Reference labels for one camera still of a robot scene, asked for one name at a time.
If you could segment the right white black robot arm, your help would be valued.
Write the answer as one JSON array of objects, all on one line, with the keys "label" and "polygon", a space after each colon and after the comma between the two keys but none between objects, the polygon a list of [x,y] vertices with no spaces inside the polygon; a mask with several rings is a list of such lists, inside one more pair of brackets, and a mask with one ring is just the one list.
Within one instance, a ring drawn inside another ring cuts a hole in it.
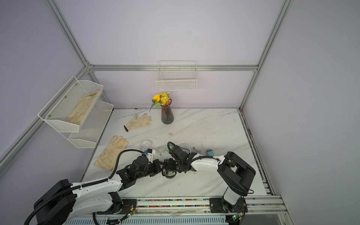
[{"label": "right white black robot arm", "polygon": [[217,172],[227,185],[221,198],[210,198],[212,213],[247,213],[245,198],[254,193],[250,189],[255,169],[234,152],[227,152],[224,156],[199,155],[196,152],[187,152],[173,142],[167,143],[171,159],[166,161],[163,175],[167,178],[177,173],[188,171]]}]

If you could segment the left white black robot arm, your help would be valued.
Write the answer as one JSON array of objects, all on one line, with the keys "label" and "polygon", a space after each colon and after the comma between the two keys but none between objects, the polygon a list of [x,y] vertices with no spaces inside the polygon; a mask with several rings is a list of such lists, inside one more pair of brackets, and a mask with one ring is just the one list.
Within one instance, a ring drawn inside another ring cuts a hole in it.
[{"label": "left white black robot arm", "polygon": [[135,200],[123,200],[119,191],[125,190],[140,178],[167,175],[167,164],[158,159],[149,161],[152,150],[140,152],[132,164],[121,170],[114,169],[110,176],[94,181],[70,183],[57,182],[35,204],[33,212],[25,220],[28,225],[36,218],[39,225],[62,225],[66,221],[92,214],[130,214]]}]

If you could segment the right teal charger plug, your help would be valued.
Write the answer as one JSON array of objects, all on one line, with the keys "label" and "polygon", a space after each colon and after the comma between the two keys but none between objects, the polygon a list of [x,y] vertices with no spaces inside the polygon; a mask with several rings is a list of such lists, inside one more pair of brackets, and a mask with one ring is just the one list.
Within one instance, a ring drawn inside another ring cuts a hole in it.
[{"label": "right teal charger plug", "polygon": [[213,157],[213,156],[215,156],[215,153],[214,153],[214,151],[212,149],[209,149],[209,150],[206,151],[206,155]]}]

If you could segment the beige leather glove on table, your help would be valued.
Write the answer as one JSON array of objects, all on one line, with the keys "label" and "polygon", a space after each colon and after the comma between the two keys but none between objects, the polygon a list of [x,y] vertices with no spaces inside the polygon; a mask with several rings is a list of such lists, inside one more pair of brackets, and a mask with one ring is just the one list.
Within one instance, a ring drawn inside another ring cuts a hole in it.
[{"label": "beige leather glove on table", "polygon": [[94,166],[107,171],[113,170],[118,155],[126,149],[128,141],[122,136],[113,136],[108,146],[98,157]]}]

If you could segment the dark glass flower vase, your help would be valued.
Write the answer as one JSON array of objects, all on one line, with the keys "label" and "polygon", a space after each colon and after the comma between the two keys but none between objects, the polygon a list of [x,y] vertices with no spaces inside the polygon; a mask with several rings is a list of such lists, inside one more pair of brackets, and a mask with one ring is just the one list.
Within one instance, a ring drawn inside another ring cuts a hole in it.
[{"label": "dark glass flower vase", "polygon": [[168,125],[171,124],[174,121],[174,115],[171,109],[171,103],[170,100],[169,103],[166,103],[164,106],[161,106],[161,121]]}]

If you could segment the white knit glove on table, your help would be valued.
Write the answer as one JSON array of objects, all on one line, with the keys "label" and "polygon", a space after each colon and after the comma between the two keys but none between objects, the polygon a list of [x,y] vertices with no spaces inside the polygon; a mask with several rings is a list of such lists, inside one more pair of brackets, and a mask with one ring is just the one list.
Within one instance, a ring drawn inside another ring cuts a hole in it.
[{"label": "white knit glove on table", "polygon": [[147,113],[143,114],[142,116],[139,116],[138,114],[136,114],[130,120],[130,122],[128,122],[126,125],[124,125],[124,129],[128,132],[135,128],[149,127],[149,126],[151,126],[151,122],[152,122],[152,117],[148,116]]}]

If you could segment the yellow flower bouquet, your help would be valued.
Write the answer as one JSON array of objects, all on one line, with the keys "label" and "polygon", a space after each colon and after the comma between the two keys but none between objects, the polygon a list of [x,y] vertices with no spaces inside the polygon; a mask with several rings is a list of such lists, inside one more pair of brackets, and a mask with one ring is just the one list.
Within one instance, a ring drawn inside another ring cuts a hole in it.
[{"label": "yellow flower bouquet", "polygon": [[151,100],[152,104],[150,106],[150,111],[153,108],[159,108],[164,106],[169,106],[172,103],[171,98],[169,97],[169,92],[163,92],[160,94],[156,94],[153,99]]}]

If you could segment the lower white mesh shelf bin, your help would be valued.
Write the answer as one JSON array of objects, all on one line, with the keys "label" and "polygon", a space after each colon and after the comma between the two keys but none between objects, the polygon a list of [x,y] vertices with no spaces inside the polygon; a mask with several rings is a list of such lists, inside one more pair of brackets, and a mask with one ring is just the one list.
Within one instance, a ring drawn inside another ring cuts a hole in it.
[{"label": "lower white mesh shelf bin", "polygon": [[98,101],[85,119],[80,131],[71,133],[68,140],[78,149],[93,149],[113,111],[113,105]]}]

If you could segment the white mesh shelf bin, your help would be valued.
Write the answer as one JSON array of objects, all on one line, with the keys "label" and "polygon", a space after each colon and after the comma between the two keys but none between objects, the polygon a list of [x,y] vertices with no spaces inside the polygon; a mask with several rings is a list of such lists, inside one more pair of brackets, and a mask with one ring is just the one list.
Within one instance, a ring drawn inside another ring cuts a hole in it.
[{"label": "white mesh shelf bin", "polygon": [[93,149],[113,111],[113,105],[98,101],[85,119],[80,131],[71,133],[68,140],[78,149]]},{"label": "white mesh shelf bin", "polygon": [[[103,85],[89,80],[78,80],[76,77],[72,77],[63,88],[64,90],[57,92],[58,96],[53,97],[46,106],[43,107],[38,113],[38,117],[59,133],[77,133],[80,131],[85,119],[95,106],[95,103],[99,100],[103,92]],[[76,125],[66,122],[67,117],[75,108],[79,99],[87,93],[97,91],[99,91],[99,93],[81,124]]]}]

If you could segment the beige glove in bin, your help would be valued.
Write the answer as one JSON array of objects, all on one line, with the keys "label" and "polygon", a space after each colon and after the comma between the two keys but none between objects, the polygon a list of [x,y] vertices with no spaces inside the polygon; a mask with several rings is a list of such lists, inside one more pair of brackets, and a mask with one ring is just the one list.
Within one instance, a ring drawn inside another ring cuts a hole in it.
[{"label": "beige glove in bin", "polygon": [[80,125],[98,93],[99,91],[90,92],[81,97],[75,108],[67,117],[66,122]]}]

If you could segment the upper white mesh shelf bin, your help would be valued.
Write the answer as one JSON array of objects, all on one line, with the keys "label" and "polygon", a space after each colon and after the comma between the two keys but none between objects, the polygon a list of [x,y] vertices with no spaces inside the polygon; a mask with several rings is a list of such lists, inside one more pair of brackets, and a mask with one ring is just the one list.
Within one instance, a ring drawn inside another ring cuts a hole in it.
[{"label": "upper white mesh shelf bin", "polygon": [[[103,85],[89,80],[78,80],[76,77],[72,77],[63,88],[64,90],[57,92],[58,96],[53,97],[46,106],[43,107],[38,113],[38,117],[59,133],[77,133],[80,131],[85,119],[95,106],[95,103],[99,100],[103,92]],[[81,124],[76,125],[66,122],[67,117],[75,108],[79,99],[87,93],[97,91],[99,91],[99,93]]]}]

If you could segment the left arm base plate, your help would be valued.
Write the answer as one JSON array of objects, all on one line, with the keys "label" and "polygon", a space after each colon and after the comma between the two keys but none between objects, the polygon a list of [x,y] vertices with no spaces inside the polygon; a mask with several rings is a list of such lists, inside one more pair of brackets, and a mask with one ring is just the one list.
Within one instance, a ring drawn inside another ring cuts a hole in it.
[{"label": "left arm base plate", "polygon": [[98,211],[98,215],[125,215],[129,214],[131,212],[131,209],[133,208],[135,210],[135,207],[137,206],[137,200],[136,199],[121,199],[120,201],[113,200],[111,207],[106,211]]}]

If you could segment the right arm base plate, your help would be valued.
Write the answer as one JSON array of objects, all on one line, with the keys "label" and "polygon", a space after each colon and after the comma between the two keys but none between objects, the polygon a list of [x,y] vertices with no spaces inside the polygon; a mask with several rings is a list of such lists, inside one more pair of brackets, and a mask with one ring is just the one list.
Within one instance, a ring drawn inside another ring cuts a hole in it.
[{"label": "right arm base plate", "polygon": [[248,208],[245,198],[242,196],[237,199],[236,203],[227,202],[222,198],[210,198],[210,210],[211,213],[247,213]]}]

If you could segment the aluminium front rail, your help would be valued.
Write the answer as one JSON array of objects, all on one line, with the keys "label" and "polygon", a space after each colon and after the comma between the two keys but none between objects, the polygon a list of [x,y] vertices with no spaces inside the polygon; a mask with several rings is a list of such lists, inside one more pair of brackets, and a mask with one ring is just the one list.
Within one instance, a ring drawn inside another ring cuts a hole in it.
[{"label": "aluminium front rail", "polygon": [[245,197],[248,212],[211,213],[210,197],[138,198],[130,214],[75,217],[66,225],[246,225],[293,224],[281,196]]}]

